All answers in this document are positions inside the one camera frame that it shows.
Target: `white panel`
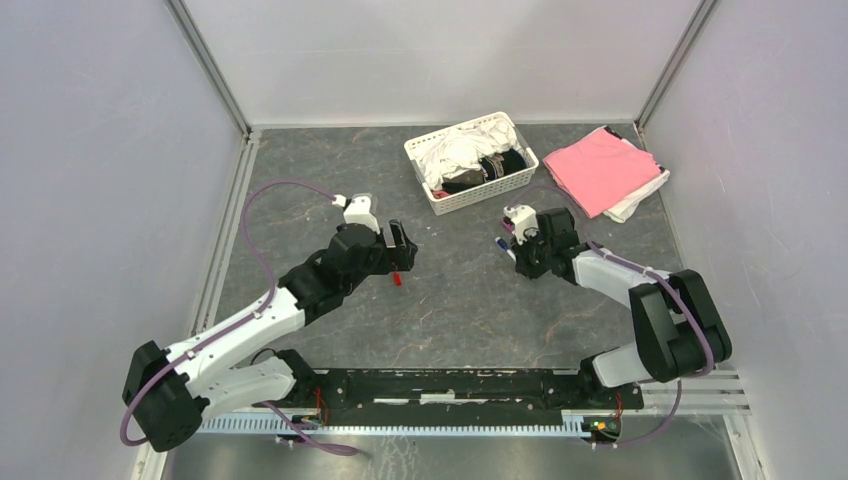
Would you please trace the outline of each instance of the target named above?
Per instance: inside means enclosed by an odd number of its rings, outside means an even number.
[[[722,2],[647,129],[775,479],[848,469],[846,31],[843,0]]]
[[[632,119],[697,0],[188,0],[253,124]]]
[[[186,333],[240,135],[164,2],[0,10],[0,478],[128,478],[130,358]]]

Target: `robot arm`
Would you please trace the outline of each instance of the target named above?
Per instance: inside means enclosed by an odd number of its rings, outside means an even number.
[[[285,398],[298,382],[296,369],[293,372],[285,360],[272,357],[257,365],[232,367],[268,342],[341,306],[369,275],[412,269],[418,247],[396,220],[389,222],[388,230],[379,228],[370,212],[369,195],[350,201],[336,197],[334,204],[344,208],[346,223],[337,228],[326,249],[280,277],[264,311],[258,313],[268,293],[203,333],[165,349],[151,341],[136,350],[124,387],[127,405],[154,374],[188,354],[188,360],[166,374],[133,413],[154,450],[176,447],[205,420],[221,413]],[[194,347],[251,314],[252,320],[194,353]]]
[[[634,343],[581,362],[581,381],[590,392],[648,379],[668,382],[706,366],[696,333],[687,322],[674,322],[672,312],[682,310],[660,283],[674,289],[692,313],[714,361],[730,357],[730,337],[697,272],[642,268],[607,249],[581,243],[574,218],[565,208],[537,214],[518,205],[505,208],[504,213],[505,221],[515,227],[511,247],[516,272],[534,279],[551,271],[569,283],[603,293],[633,315]]]

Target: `laundry basket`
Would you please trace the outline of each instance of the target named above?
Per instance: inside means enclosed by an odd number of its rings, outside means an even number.
[[[506,120],[510,125],[512,125],[512,128],[515,129],[515,136],[518,141],[518,145],[516,145],[515,150],[524,157],[524,161],[527,163],[527,168],[520,172],[511,173],[497,180],[492,180],[491,182],[486,182],[482,185],[469,188],[468,190],[454,193],[453,195],[445,198],[434,197],[433,192],[430,191],[430,188],[424,181],[424,175],[418,167],[418,162],[415,161],[416,150],[432,142],[438,142],[444,138],[448,131],[452,128],[471,129],[478,125],[483,125],[487,122],[498,119]],[[427,201],[430,202],[430,206],[433,208],[433,212],[435,212],[436,215],[443,215],[509,190],[523,187],[530,183],[530,177],[533,176],[533,173],[536,172],[536,168],[539,167],[539,159],[536,158],[536,154],[533,153],[533,149],[530,148],[530,145],[528,145],[527,141],[524,140],[524,137],[521,136],[521,132],[515,128],[515,123],[513,123],[513,121],[509,118],[509,115],[504,112],[497,112],[484,117],[475,118],[474,120],[469,120],[452,127],[443,128],[442,130],[413,138],[412,140],[408,140],[404,143],[403,148],[406,150],[407,156],[409,156],[409,161],[412,162],[412,168],[415,169],[415,175],[421,183],[424,195],[427,196]]]

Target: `gray marbled floor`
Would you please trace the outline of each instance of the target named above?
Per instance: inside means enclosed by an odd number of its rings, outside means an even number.
[[[527,125],[519,130],[541,160],[596,125]],[[614,127],[636,143],[629,125]],[[434,127],[269,130],[262,134],[251,189],[297,177],[344,195],[371,192],[381,221],[397,218],[420,251],[395,287],[371,277],[344,306],[269,344],[296,348],[314,367],[576,367],[593,353],[632,340],[629,312],[593,291],[551,275],[530,281],[494,243],[510,192],[436,217],[403,142]],[[540,167],[534,182],[553,185]],[[526,198],[537,209],[563,205],[548,192]],[[633,261],[673,270],[680,262],[658,195],[616,224],[575,213],[583,239]],[[326,247],[341,222],[322,197],[279,187],[256,200],[250,231],[278,275]],[[259,297],[266,284],[242,239],[236,241],[218,318]]]

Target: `folded pink towel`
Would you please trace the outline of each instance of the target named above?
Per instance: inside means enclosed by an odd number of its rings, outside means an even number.
[[[660,174],[654,157],[599,128],[545,158],[545,166],[589,218],[613,207]]]

